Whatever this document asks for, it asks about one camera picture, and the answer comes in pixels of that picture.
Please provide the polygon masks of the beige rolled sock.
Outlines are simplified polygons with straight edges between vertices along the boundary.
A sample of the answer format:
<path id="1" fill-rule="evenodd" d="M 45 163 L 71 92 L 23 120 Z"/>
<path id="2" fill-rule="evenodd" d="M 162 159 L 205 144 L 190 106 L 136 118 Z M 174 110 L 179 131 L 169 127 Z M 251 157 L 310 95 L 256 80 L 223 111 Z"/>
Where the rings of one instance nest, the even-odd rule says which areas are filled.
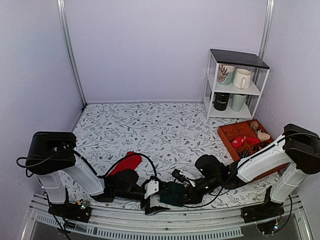
<path id="1" fill-rule="evenodd" d="M 267 141 L 271 138 L 268 133 L 264 132 L 257 121 L 252 121 L 249 126 L 261 142 Z"/>

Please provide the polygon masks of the left aluminium frame post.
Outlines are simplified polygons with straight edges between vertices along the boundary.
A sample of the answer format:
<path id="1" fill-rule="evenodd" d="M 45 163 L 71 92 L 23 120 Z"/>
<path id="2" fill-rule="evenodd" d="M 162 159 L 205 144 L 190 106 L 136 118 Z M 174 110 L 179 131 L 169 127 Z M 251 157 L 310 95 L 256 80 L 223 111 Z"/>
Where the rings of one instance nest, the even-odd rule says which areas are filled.
<path id="1" fill-rule="evenodd" d="M 69 61 L 70 68 L 71 68 L 71 73 L 73 76 L 73 80 L 75 83 L 75 87 L 76 87 L 79 99 L 81 101 L 82 109 L 84 109 L 87 106 L 87 100 L 86 100 L 85 92 L 84 92 L 84 89 L 83 89 L 83 86 L 82 86 L 82 83 L 80 80 L 80 75 L 79 75 L 79 71 L 77 68 L 75 54 L 74 54 L 73 47 L 72 47 L 72 41 L 71 41 L 71 36 L 70 36 L 70 31 L 69 31 L 65 1 L 64 0 L 57 0 L 56 3 L 57 3 L 57 10 L 58 10 L 58 15 L 59 15 L 59 21 L 60 21 L 60 26 L 61 26 L 61 30 L 62 30 L 62 35 L 63 35 L 63 39 L 64 39 L 65 49 L 66 49 L 68 61 Z"/>

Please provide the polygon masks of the aluminium frame post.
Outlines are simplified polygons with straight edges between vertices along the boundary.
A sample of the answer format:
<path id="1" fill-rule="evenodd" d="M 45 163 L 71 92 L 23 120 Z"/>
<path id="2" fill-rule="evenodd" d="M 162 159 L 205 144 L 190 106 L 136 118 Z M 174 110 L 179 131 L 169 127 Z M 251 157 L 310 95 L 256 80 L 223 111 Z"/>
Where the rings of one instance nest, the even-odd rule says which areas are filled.
<path id="1" fill-rule="evenodd" d="M 82 109 L 84 109 L 87 106 L 87 100 L 86 100 L 85 92 L 84 92 L 84 89 L 83 89 L 83 86 L 82 86 L 82 83 L 80 80 L 80 75 L 79 75 L 79 71 L 77 68 L 75 54 L 74 54 L 73 47 L 72 47 L 72 41 L 71 41 L 71 36 L 70 36 L 70 31 L 69 31 L 65 1 L 64 0 L 57 0 L 56 3 L 57 3 L 57 10 L 58 10 L 58 15 L 59 15 L 59 21 L 60 21 L 60 26 L 61 26 L 61 30 L 62 30 L 62 35 L 63 35 L 63 39 L 64 39 L 65 49 L 66 49 L 68 61 L 69 61 L 70 68 L 71 68 L 71 73 L 73 76 L 73 80 L 75 83 L 75 87 L 76 87 L 79 99 L 81 101 Z"/>
<path id="2" fill-rule="evenodd" d="M 258 57 L 262 60 L 264 59 L 266 49 L 267 49 L 267 44 L 268 44 L 269 35 L 271 31 L 271 26 L 272 26 L 272 20 L 273 20 L 274 7 L 275 7 L 275 0 L 267 0 L 262 37 L 261 37 L 259 51 L 258 51 Z"/>

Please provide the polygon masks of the dark green reindeer sock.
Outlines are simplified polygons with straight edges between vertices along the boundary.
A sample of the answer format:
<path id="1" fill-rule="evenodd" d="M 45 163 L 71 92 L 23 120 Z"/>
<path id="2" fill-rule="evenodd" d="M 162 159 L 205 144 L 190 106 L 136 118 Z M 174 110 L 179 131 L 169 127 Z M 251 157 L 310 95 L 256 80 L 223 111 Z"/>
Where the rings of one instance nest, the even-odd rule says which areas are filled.
<path id="1" fill-rule="evenodd" d="M 159 201 L 176 207 L 182 207 L 183 203 L 178 198 L 184 193 L 185 186 L 182 183 L 170 181 L 167 183 L 167 191 L 160 194 Z"/>

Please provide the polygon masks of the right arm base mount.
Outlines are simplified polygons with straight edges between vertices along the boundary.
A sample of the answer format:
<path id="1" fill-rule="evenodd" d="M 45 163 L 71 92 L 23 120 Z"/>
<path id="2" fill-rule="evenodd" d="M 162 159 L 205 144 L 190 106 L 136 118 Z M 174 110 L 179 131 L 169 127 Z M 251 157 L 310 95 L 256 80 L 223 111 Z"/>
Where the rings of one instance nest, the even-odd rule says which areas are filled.
<path id="1" fill-rule="evenodd" d="M 266 190 L 264 202 L 257 205 L 243 207 L 241 217 L 245 223 L 262 221 L 273 218 L 272 221 L 259 223 L 257 229 L 263 235 L 271 235 L 278 232 L 284 224 L 282 214 L 284 213 L 283 203 L 271 201 L 271 186 Z"/>

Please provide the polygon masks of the floral ceramic mug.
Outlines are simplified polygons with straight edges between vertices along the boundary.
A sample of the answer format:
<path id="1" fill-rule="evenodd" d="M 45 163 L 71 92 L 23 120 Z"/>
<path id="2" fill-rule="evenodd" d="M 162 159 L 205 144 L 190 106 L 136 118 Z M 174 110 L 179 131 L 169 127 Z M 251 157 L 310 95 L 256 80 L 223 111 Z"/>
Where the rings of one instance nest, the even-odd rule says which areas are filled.
<path id="1" fill-rule="evenodd" d="M 234 76 L 234 65 L 219 64 L 217 82 L 223 86 L 230 85 Z"/>

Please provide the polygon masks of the right aluminium frame post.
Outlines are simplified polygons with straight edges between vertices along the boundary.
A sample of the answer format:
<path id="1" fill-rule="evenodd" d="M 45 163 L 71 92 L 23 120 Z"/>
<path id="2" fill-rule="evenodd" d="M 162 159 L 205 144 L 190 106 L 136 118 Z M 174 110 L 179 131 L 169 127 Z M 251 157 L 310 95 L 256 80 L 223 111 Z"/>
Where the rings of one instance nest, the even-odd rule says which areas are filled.
<path id="1" fill-rule="evenodd" d="M 272 20 L 273 20 L 274 7 L 275 7 L 275 0 L 267 0 L 262 37 L 261 37 L 259 51 L 258 51 L 258 57 L 262 60 L 264 59 L 266 49 L 267 49 L 267 44 L 268 44 L 269 35 L 271 31 L 271 26 L 272 26 Z"/>

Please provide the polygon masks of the orange compartment organizer tray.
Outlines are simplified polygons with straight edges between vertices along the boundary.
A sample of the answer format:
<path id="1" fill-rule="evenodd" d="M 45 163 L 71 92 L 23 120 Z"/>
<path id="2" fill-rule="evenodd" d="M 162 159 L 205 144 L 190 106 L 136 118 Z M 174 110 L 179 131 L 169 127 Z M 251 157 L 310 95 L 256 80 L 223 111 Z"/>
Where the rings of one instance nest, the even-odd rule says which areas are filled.
<path id="1" fill-rule="evenodd" d="M 253 121 L 257 121 L 263 131 L 269 134 L 256 119 L 223 125 L 217 131 L 232 158 L 231 163 L 239 162 L 237 177 L 246 184 L 273 174 L 290 163 L 289 157 L 282 149 L 284 141 L 278 142 L 280 137 L 276 139 L 270 137 L 269 140 L 260 141 L 250 128 L 250 123 Z M 231 142 L 238 136 L 246 136 L 246 139 L 242 147 L 235 149 Z"/>

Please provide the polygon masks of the front aluminium rail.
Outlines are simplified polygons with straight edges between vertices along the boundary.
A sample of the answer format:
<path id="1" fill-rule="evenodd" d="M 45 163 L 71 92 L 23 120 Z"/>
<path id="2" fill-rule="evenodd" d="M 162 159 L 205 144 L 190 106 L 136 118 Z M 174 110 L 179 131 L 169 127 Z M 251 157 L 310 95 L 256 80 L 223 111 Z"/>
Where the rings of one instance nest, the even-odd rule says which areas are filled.
<path id="1" fill-rule="evenodd" d="M 54 217 L 47 199 L 35 194 L 27 210 L 23 240 L 314 240 L 300 198 L 284 203 L 280 228 L 265 234 L 273 218 L 245 222 L 240 206 L 170 210 L 147 216 L 142 210 L 93 206 L 89 221 Z"/>

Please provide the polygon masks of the red snowflake rolled sock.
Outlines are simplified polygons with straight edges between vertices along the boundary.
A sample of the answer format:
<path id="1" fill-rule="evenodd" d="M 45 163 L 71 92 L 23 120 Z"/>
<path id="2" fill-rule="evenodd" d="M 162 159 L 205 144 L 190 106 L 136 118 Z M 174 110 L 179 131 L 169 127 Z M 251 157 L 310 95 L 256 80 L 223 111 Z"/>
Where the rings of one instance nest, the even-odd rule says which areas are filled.
<path id="1" fill-rule="evenodd" d="M 246 136 L 237 136 L 232 142 L 231 145 L 234 149 L 238 149 L 243 146 L 246 142 Z"/>

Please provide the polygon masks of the black mug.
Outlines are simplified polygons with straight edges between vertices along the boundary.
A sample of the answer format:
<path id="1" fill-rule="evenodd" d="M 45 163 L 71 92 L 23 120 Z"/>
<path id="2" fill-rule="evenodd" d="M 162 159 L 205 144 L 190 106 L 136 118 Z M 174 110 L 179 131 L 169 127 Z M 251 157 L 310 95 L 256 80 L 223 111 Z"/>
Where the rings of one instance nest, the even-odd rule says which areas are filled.
<path id="1" fill-rule="evenodd" d="M 228 105 L 229 97 L 229 93 L 217 92 L 215 94 L 213 107 L 218 111 L 225 111 Z"/>

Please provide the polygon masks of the floral patterned table mat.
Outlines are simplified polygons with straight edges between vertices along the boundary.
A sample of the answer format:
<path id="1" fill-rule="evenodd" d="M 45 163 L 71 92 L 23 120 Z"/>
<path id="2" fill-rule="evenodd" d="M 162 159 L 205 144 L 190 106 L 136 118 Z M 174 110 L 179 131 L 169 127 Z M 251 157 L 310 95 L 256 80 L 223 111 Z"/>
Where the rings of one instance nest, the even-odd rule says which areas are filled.
<path id="1" fill-rule="evenodd" d="M 99 175 L 128 152 L 144 154 L 136 168 L 141 185 L 153 173 L 171 182 L 175 169 L 189 178 L 200 178 L 195 161 L 204 154 L 230 164 L 232 157 L 218 135 L 220 126 L 230 124 L 236 127 L 227 131 L 229 141 L 236 134 L 256 136 L 240 119 L 207 118 L 201 103 L 91 104 L 73 133 L 77 152 Z"/>

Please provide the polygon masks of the white ribbed mug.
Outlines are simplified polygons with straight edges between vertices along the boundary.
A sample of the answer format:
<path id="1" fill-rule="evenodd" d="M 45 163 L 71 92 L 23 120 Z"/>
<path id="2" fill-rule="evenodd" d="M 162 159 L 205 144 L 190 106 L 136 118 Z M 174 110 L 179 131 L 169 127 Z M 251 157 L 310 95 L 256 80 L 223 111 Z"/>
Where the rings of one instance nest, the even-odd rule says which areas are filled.
<path id="1" fill-rule="evenodd" d="M 250 87 L 251 77 L 251 71 L 244 68 L 237 68 L 232 84 L 241 90 L 248 89 Z"/>

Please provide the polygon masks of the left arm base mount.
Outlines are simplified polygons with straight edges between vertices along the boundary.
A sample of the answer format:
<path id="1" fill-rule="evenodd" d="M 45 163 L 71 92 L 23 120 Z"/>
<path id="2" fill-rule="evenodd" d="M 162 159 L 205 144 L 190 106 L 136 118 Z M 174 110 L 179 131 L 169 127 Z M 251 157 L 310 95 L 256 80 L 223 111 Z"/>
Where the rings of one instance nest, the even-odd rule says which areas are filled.
<path id="1" fill-rule="evenodd" d="M 70 202 L 69 193 L 66 188 L 64 193 L 66 199 L 61 204 L 52 203 L 49 198 L 47 199 L 49 205 L 48 212 L 53 216 L 62 217 L 64 220 L 88 223 L 92 213 L 92 208 L 89 206 L 90 202 L 84 199 L 80 199 L 77 202 Z"/>

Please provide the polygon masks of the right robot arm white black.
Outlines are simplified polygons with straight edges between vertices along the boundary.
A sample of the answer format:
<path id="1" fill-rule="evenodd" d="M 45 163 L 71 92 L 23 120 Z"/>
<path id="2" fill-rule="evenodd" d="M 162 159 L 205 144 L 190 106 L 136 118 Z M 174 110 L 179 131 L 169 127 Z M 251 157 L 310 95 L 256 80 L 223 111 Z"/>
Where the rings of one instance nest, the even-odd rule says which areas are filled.
<path id="1" fill-rule="evenodd" d="M 177 199 L 184 205 L 199 204 L 204 195 L 218 187 L 226 190 L 240 188 L 282 165 L 288 165 L 288 168 L 266 192 L 266 201 L 258 208 L 262 218 L 274 214 L 278 204 L 282 204 L 306 177 L 319 173 L 319 135 L 290 123 L 268 146 L 229 165 L 224 165 L 213 155 L 202 155 L 195 162 L 202 178 L 195 180 L 194 184 L 189 183 Z"/>

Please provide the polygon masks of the pale green cup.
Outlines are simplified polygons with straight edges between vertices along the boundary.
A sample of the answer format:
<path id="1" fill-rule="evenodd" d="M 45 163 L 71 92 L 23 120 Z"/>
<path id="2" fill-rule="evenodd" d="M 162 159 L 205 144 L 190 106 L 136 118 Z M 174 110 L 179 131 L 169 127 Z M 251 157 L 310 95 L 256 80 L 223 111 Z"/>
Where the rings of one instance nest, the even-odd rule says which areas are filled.
<path id="1" fill-rule="evenodd" d="M 239 112 L 242 109 L 246 99 L 246 94 L 234 94 L 232 97 L 231 109 L 234 112 Z"/>

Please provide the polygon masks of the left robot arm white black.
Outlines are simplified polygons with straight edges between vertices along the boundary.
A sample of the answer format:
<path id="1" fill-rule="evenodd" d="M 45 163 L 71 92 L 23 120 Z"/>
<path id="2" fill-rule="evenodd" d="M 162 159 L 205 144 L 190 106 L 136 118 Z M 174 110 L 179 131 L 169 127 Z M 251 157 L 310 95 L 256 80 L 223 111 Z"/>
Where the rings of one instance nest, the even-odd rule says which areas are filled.
<path id="1" fill-rule="evenodd" d="M 91 209 L 85 200 L 69 201 L 59 171 L 70 175 L 88 195 L 100 203 L 111 203 L 115 198 L 140 202 L 145 215 L 166 211 L 163 206 L 151 206 L 151 197 L 167 191 L 167 184 L 153 174 L 138 185 L 136 168 L 146 155 L 128 152 L 104 175 L 98 175 L 90 163 L 76 151 L 76 136 L 72 132 L 36 132 L 30 144 L 24 168 L 36 175 L 47 194 L 49 213 L 59 217 L 89 220 Z"/>

